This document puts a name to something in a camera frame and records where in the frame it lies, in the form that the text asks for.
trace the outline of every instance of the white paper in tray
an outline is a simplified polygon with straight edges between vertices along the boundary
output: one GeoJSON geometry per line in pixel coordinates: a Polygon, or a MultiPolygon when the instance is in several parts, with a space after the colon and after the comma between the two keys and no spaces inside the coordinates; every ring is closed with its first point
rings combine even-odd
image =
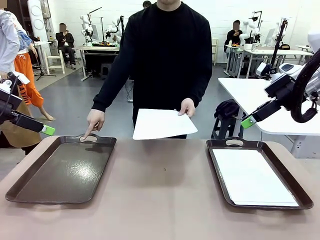
{"type": "Polygon", "coordinates": [[[213,153],[236,205],[299,206],[257,150],[213,149],[213,153]]]}

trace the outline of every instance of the seated person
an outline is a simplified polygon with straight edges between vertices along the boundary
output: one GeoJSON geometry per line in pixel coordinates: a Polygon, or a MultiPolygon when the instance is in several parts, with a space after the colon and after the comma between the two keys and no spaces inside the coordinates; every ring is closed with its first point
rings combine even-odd
{"type": "Polygon", "coordinates": [[[67,25],[65,25],[64,23],[60,23],[60,32],[55,35],[55,38],[58,41],[58,50],[62,51],[65,66],[68,68],[71,65],[71,68],[75,70],[75,51],[72,49],[75,47],[75,40],[72,34],[67,31],[67,25]],[[70,64],[68,62],[66,54],[69,54],[70,64]]]}
{"type": "Polygon", "coordinates": [[[240,21],[239,20],[235,20],[233,22],[233,29],[231,31],[228,32],[227,36],[226,36],[226,40],[224,42],[224,52],[227,53],[227,47],[226,45],[229,44],[230,40],[232,41],[232,44],[238,44],[240,45],[241,41],[240,41],[240,35],[243,33],[241,30],[239,30],[240,27],[240,21]]]}

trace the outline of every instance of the paper sheet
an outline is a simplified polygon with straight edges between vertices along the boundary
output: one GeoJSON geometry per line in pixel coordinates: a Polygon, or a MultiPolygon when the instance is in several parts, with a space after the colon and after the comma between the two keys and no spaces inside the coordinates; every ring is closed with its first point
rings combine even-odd
{"type": "Polygon", "coordinates": [[[163,139],[198,132],[190,118],[175,110],[139,109],[134,140],[163,139]]]}
{"type": "Polygon", "coordinates": [[[213,153],[236,205],[299,206],[257,150],[213,149],[213,153]]]}

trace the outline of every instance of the table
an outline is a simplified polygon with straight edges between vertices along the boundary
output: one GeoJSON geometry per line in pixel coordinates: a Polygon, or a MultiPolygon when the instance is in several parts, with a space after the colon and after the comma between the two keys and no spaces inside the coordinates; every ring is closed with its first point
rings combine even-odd
{"type": "Polygon", "coordinates": [[[44,52],[43,52],[43,49],[42,49],[42,46],[43,45],[47,45],[47,44],[52,44],[51,41],[35,41],[34,43],[32,43],[32,45],[35,47],[35,48],[38,48],[40,50],[40,59],[42,61],[42,64],[44,66],[45,69],[48,69],[47,67],[47,61],[45,59],[45,55],[44,55],[44,52]]]}
{"type": "Polygon", "coordinates": [[[83,69],[83,78],[81,81],[83,82],[90,75],[86,72],[86,58],[85,55],[94,55],[94,56],[117,56],[119,54],[120,48],[113,46],[79,46],[73,48],[74,50],[79,50],[81,54],[82,60],[82,69],[83,69]]]}
{"type": "MultiPolygon", "coordinates": [[[[240,106],[236,121],[234,136],[238,136],[243,112],[251,114],[265,102],[270,101],[264,89],[270,81],[264,79],[247,78],[219,78],[219,83],[231,95],[240,106]]],[[[302,111],[306,111],[312,105],[306,101],[302,104],[302,111]]],[[[291,113],[285,109],[280,109],[267,119],[257,122],[255,125],[266,134],[293,135],[297,136],[291,149],[292,155],[296,158],[314,157],[309,152],[303,151],[306,136],[320,136],[320,114],[306,123],[298,123],[291,117],[291,113]]]]}
{"type": "Polygon", "coordinates": [[[268,146],[314,202],[304,211],[235,208],[222,195],[205,140],[119,139],[93,200],[29,205],[4,195],[56,137],[0,182],[2,240],[317,240],[319,183],[280,144],[268,146]]]}
{"type": "Polygon", "coordinates": [[[306,50],[307,52],[312,52],[312,48],[310,46],[303,46],[303,45],[296,45],[297,48],[303,50],[306,50]]]}
{"type": "Polygon", "coordinates": [[[229,67],[232,65],[233,61],[233,57],[235,56],[234,51],[237,50],[239,47],[238,46],[232,46],[232,45],[225,45],[227,47],[227,49],[229,50],[229,55],[227,58],[227,63],[226,63],[226,69],[223,71],[225,74],[227,74],[228,76],[230,76],[229,74],[229,67]]]}
{"type": "MultiPolygon", "coordinates": [[[[252,51],[251,49],[245,49],[244,54],[242,55],[242,58],[244,55],[250,55],[249,67],[246,73],[246,78],[249,77],[252,60],[265,61],[266,60],[265,56],[267,56],[267,59],[268,59],[272,57],[273,54],[274,54],[274,50],[272,49],[256,49],[255,51],[252,51]]],[[[301,65],[303,63],[304,56],[312,56],[313,54],[310,52],[300,51],[300,50],[278,50],[276,55],[278,56],[276,68],[278,68],[281,62],[284,63],[285,60],[297,60],[298,59],[297,55],[300,56],[298,65],[301,65]],[[288,58],[286,57],[287,55],[294,55],[294,58],[288,58]]]]}

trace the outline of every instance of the sweater sleeve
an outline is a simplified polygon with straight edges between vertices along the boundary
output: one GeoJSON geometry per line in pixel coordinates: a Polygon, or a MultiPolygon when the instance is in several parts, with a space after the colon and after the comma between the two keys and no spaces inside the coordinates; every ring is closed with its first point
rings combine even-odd
{"type": "Polygon", "coordinates": [[[14,23],[11,20],[9,14],[2,14],[0,19],[2,31],[6,37],[7,46],[2,58],[0,59],[0,71],[8,73],[10,72],[11,66],[19,52],[20,42],[14,23]]]}
{"type": "Polygon", "coordinates": [[[208,83],[212,76],[212,38],[209,22],[203,24],[197,51],[194,79],[188,98],[192,99],[194,106],[197,107],[205,94],[208,83]]]}
{"type": "Polygon", "coordinates": [[[71,33],[68,33],[66,36],[65,36],[65,41],[68,43],[68,44],[74,44],[75,43],[75,39],[74,39],[74,36],[72,36],[71,33]]]}
{"type": "Polygon", "coordinates": [[[136,52],[137,30],[134,21],[131,16],[121,39],[119,55],[115,58],[100,92],[94,97],[92,109],[105,112],[130,76],[136,52]]]}

